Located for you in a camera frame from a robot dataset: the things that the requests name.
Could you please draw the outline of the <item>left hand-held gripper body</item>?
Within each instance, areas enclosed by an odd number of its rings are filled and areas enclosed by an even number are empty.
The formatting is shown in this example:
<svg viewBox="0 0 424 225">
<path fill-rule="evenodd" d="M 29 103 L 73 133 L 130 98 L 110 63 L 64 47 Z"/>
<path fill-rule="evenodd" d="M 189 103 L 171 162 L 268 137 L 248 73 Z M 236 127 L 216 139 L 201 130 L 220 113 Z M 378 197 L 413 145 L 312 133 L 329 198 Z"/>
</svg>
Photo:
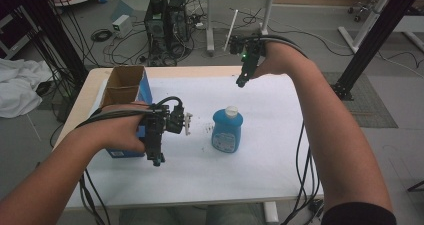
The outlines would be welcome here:
<svg viewBox="0 0 424 225">
<path fill-rule="evenodd" d="M 144 116 L 145 135 L 143 143 L 147 159 L 159 167 L 165 157 L 162 153 L 162 135 L 164 132 L 180 134 L 185 125 L 185 114 L 182 105 L 176 105 L 172 111 L 168 105 L 152 105 Z"/>
</svg>

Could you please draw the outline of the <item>blue bottle with white cap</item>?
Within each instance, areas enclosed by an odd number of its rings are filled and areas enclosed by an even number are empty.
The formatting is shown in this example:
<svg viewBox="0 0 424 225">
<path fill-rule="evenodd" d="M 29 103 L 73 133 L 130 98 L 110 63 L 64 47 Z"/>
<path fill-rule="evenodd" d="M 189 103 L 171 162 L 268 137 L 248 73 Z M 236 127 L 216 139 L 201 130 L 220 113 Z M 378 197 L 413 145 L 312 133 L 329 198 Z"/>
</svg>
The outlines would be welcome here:
<svg viewBox="0 0 424 225">
<path fill-rule="evenodd" d="M 213 115 L 215 123 L 211 144 L 224 153 L 234 153 L 237 151 L 241 140 L 241 126 L 243 116 L 235 106 L 228 106 L 225 109 L 216 111 Z"/>
</svg>

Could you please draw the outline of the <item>blue cardboard box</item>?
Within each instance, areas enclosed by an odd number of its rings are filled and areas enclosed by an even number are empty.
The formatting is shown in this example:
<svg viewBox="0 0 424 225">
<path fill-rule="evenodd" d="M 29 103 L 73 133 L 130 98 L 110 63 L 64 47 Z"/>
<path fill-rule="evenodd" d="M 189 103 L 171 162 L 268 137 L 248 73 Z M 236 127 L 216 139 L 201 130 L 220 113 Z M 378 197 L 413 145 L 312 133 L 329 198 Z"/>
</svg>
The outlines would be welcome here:
<svg viewBox="0 0 424 225">
<path fill-rule="evenodd" d="M 153 103 L 152 93 L 144 66 L 117 66 L 104 83 L 102 99 L 99 107 L 116 104 L 128 104 L 142 101 Z"/>
</svg>

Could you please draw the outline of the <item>person's right hand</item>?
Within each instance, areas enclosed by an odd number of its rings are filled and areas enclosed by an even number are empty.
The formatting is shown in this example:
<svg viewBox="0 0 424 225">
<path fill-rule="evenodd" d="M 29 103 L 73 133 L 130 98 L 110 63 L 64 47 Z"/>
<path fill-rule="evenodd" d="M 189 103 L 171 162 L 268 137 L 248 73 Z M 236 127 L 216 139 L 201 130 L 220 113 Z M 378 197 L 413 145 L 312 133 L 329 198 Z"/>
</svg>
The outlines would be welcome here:
<svg viewBox="0 0 424 225">
<path fill-rule="evenodd" d="M 285 74 L 290 68 L 306 59 L 304 55 L 293 47 L 277 42 L 266 42 L 265 53 L 265 59 L 255 70 L 252 76 L 253 79 L 267 74 Z"/>
</svg>

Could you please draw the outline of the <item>person's left hand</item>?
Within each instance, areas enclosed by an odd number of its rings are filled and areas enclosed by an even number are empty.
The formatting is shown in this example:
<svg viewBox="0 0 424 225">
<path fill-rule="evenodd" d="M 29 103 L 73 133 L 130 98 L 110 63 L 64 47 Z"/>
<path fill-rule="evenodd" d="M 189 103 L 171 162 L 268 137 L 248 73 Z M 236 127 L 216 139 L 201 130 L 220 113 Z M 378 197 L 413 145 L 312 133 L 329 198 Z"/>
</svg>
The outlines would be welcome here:
<svg viewBox="0 0 424 225">
<path fill-rule="evenodd" d="M 143 114 L 103 119 L 85 125 L 90 140 L 101 149 L 143 153 L 145 145 L 136 136 Z"/>
</svg>

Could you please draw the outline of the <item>white table cover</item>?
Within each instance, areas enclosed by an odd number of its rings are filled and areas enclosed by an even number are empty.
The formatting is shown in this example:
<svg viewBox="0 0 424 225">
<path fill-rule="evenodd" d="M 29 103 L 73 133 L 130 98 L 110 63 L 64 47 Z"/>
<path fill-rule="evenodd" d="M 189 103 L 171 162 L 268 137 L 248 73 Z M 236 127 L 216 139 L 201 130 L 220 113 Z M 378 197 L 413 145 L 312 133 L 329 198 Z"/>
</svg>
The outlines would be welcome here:
<svg viewBox="0 0 424 225">
<path fill-rule="evenodd" d="M 264 76 L 238 87 L 233 76 L 151 78 L 153 98 L 179 97 L 190 130 L 166 133 L 165 161 L 95 155 L 89 174 L 109 207 L 182 205 L 291 199 L 298 193 L 308 140 L 291 79 Z M 213 115 L 233 105 L 244 118 L 234 153 L 211 145 Z"/>
</svg>

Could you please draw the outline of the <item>small white box device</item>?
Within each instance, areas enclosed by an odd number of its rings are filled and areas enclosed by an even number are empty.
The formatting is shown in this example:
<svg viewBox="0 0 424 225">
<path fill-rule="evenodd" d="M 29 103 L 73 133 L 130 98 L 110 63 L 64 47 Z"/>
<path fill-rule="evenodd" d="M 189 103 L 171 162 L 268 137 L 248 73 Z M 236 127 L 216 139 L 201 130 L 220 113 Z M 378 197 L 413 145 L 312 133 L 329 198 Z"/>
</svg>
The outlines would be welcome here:
<svg viewBox="0 0 424 225">
<path fill-rule="evenodd" d="M 129 15 L 121 15 L 112 23 L 112 27 L 118 38 L 124 38 L 133 29 Z"/>
</svg>

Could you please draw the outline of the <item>white table leg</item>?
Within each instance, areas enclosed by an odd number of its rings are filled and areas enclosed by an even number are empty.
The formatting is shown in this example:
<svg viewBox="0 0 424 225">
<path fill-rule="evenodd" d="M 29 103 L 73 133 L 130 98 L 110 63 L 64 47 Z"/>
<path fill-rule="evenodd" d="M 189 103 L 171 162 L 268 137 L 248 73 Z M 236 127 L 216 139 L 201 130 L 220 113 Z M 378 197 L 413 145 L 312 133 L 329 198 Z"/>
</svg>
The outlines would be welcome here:
<svg viewBox="0 0 424 225">
<path fill-rule="evenodd" d="M 267 224 L 277 225 L 279 223 L 277 205 L 275 202 L 264 202 L 263 210 L 264 210 L 265 221 Z"/>
</svg>

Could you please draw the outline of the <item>white metal stand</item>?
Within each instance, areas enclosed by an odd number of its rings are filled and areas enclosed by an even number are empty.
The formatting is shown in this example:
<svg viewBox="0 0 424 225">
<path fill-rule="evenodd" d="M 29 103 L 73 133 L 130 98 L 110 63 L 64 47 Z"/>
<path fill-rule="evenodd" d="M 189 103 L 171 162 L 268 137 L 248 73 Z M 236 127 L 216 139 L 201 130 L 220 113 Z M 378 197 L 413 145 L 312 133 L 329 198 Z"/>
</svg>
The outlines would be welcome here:
<svg viewBox="0 0 424 225">
<path fill-rule="evenodd" d="M 357 35 L 352 38 L 344 27 L 339 27 L 338 31 L 349 45 L 353 53 L 356 53 L 363 43 L 365 37 L 371 31 L 372 27 L 380 17 L 382 11 L 388 4 L 389 0 L 376 0 L 374 8 L 369 11 L 368 17 L 364 20 Z M 409 15 L 406 14 L 397 26 L 394 32 L 403 33 L 411 42 L 415 44 L 424 53 L 424 41 L 416 36 L 416 33 L 424 33 L 424 15 Z"/>
</svg>

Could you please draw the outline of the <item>grey floor mat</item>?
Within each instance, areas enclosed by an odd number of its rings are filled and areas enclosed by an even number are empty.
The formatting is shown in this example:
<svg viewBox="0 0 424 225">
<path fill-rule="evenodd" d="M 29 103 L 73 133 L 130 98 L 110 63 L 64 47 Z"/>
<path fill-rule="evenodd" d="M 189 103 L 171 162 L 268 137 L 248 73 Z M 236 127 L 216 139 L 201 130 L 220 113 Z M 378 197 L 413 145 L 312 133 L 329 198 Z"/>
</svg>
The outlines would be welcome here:
<svg viewBox="0 0 424 225">
<path fill-rule="evenodd" d="M 398 127 L 365 74 L 360 75 L 353 88 L 342 98 L 342 102 L 360 127 Z"/>
</svg>

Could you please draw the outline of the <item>white crumpled cloth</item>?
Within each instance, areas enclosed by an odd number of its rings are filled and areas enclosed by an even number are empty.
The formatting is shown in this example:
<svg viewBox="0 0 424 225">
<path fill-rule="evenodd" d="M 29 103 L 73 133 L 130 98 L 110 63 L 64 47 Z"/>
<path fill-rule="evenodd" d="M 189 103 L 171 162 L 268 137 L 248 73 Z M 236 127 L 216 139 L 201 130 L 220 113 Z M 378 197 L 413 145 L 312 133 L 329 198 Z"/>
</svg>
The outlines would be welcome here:
<svg viewBox="0 0 424 225">
<path fill-rule="evenodd" d="M 45 61 L 0 58 L 0 118 L 15 118 L 34 110 L 42 102 L 38 86 L 51 80 Z"/>
</svg>

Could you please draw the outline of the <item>dark cabinet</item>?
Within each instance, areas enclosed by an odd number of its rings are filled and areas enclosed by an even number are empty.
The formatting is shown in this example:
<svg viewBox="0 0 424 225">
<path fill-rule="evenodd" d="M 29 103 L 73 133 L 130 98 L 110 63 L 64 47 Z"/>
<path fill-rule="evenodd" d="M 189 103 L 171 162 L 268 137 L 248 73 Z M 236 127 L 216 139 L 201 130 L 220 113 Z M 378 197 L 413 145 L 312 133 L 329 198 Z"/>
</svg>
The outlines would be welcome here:
<svg viewBox="0 0 424 225">
<path fill-rule="evenodd" d="M 13 58 L 39 29 L 22 5 L 10 12 L 0 11 L 0 58 Z"/>
</svg>

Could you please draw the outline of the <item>black sleeve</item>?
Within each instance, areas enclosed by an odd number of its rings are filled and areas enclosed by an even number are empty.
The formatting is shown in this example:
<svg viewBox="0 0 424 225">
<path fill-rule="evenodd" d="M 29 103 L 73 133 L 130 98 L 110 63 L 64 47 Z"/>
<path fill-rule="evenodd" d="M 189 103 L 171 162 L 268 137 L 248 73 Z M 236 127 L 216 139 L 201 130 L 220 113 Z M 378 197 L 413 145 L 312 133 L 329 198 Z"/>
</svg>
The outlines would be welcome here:
<svg viewBox="0 0 424 225">
<path fill-rule="evenodd" d="M 349 202 L 326 211 L 321 225 L 397 225 L 395 215 L 378 205 Z"/>
</svg>

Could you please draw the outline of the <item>black tripod leg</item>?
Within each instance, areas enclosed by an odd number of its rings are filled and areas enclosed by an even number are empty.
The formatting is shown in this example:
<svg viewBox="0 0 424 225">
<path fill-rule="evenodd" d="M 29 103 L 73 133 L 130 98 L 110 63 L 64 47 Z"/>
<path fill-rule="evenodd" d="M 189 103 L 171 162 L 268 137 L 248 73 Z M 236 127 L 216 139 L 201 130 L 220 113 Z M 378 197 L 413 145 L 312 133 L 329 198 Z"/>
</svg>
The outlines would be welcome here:
<svg viewBox="0 0 424 225">
<path fill-rule="evenodd" d="M 409 187 L 407 189 L 408 192 L 420 192 L 420 191 L 424 191 L 424 180 L 418 182 L 417 184 Z"/>
</svg>

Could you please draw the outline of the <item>black metal frame post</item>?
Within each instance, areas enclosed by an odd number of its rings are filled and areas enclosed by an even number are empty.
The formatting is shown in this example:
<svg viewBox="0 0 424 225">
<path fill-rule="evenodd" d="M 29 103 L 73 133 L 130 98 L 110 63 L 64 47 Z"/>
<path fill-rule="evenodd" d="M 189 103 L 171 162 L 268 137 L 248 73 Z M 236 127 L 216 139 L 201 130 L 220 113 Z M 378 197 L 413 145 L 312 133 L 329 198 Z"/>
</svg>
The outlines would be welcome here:
<svg viewBox="0 0 424 225">
<path fill-rule="evenodd" d="M 31 19 L 47 35 L 50 43 L 72 75 L 74 84 L 81 87 L 88 76 L 88 70 L 54 13 L 54 6 L 50 4 L 50 0 L 22 0 L 22 3 Z"/>
<path fill-rule="evenodd" d="M 352 60 L 332 89 L 341 100 L 350 100 L 350 91 L 383 43 L 416 0 L 388 0 L 365 36 Z"/>
</svg>

